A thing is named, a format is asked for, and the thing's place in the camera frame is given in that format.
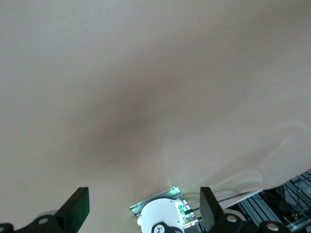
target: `wire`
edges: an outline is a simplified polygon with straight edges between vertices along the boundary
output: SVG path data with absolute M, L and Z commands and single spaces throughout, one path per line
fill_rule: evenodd
M 276 201 L 278 201 L 278 202 L 280 202 L 280 203 L 285 203 L 285 204 L 290 205 L 290 206 L 293 206 L 293 207 L 295 207 L 295 208 L 297 208 L 297 207 L 299 206 L 303 211 L 311 213 L 309 210 L 305 210 L 305 209 L 302 207 L 302 205 L 298 205 L 298 206 L 297 206 L 297 205 L 293 205 L 293 204 L 290 204 L 290 203 L 288 203 L 288 202 L 286 202 L 286 201 L 280 201 L 279 198 L 275 197 L 274 195 L 272 195 L 272 194 L 270 194 L 270 193 L 268 193 L 268 192 L 266 192 L 266 194 L 267 194 L 268 196 L 270 196 L 270 197 L 276 199 Z
M 299 185 L 301 184 L 301 182 L 302 182 L 302 180 L 298 182 L 297 187 L 296 187 L 297 200 L 298 200 L 298 203 L 299 203 L 300 206 L 302 206 L 302 205 L 300 203 L 300 199 L 299 199 L 299 195 L 298 195 L 298 189 L 299 189 Z
M 304 217 L 311 217 L 311 212 L 310 211 L 306 211 L 304 209 L 299 209 L 297 206 L 295 205 L 292 205 L 290 203 L 287 203 L 285 201 L 279 201 L 279 200 L 270 200 L 270 199 L 262 199 L 262 198 L 254 198 L 254 197 L 251 197 L 252 199 L 259 199 L 259 200 L 263 200 L 263 201 L 268 201 L 268 202 L 274 202 L 274 203 L 282 203 L 282 204 L 285 204 L 285 205 L 288 205 L 290 207 L 293 208 L 294 211 L 297 211 L 299 212 L 301 215 L 303 215 Z
M 276 199 L 276 200 L 279 200 L 279 198 L 277 198 L 277 197 L 275 197 L 274 195 L 272 195 L 272 194 L 270 194 L 270 193 L 268 193 L 268 192 L 265 192 L 267 195 L 269 195 L 270 197 L 272 197 L 272 198 L 274 198 L 274 199 Z M 296 201 L 296 206 L 299 206 L 302 210 L 304 210 L 304 211 L 308 211 L 309 212 L 309 210 L 305 210 L 304 208 L 303 208 L 303 205 L 301 205 L 301 204 L 299 204 L 298 205 L 298 203 L 297 203 L 297 201 Z
M 296 202 L 296 204 L 299 205 L 301 208 L 303 208 L 302 205 L 301 205 L 301 203 L 298 203 L 298 201 L 296 201 L 296 198 L 290 193 L 290 191 L 287 190 L 287 192 L 288 192 L 288 194 L 292 197 L 292 199 Z
M 243 196 L 243 195 L 248 194 L 248 193 L 250 193 L 250 192 L 240 193 L 238 195 L 235 195 L 235 196 L 232 196 L 232 197 L 229 197 L 229 198 L 225 198 L 225 199 L 219 200 L 218 202 L 223 202 L 225 200 L 230 200 L 230 199 L 233 199 L 233 198 L 237 198 L 237 197 Z

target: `black bracket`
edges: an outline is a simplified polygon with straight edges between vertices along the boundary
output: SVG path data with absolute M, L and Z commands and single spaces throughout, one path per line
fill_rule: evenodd
M 0 224 L 1 233 L 77 233 L 89 214 L 87 187 L 78 188 L 55 215 L 36 218 L 29 225 L 14 231 L 10 223 Z
M 224 214 L 209 187 L 201 187 L 200 212 L 205 233 L 291 233 L 282 223 L 264 221 L 257 228 L 248 222 L 243 222 L 238 216 Z

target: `white robot part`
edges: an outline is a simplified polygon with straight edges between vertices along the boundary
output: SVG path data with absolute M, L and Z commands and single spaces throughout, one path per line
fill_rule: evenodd
M 180 213 L 180 200 L 157 199 L 146 204 L 141 210 L 137 224 L 141 226 L 142 233 L 154 233 L 152 229 L 158 223 L 164 222 L 169 227 L 178 228 L 179 232 L 185 233 L 183 228 L 183 216 Z

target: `screw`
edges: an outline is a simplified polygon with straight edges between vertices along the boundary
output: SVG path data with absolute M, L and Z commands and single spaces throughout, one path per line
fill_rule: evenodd
M 45 218 L 40 219 L 38 221 L 38 224 L 41 225 L 41 224 L 47 223 L 48 221 L 49 221 L 49 219 L 45 217 Z
M 227 220 L 228 220 L 229 222 L 237 222 L 237 219 L 236 219 L 233 215 L 228 215 L 228 216 L 227 216 Z
M 277 227 L 277 225 L 274 224 L 274 223 L 271 223 L 271 222 L 267 224 L 267 228 L 268 228 L 269 230 L 274 231 L 274 232 L 278 232 L 278 230 L 279 230 L 279 228 Z

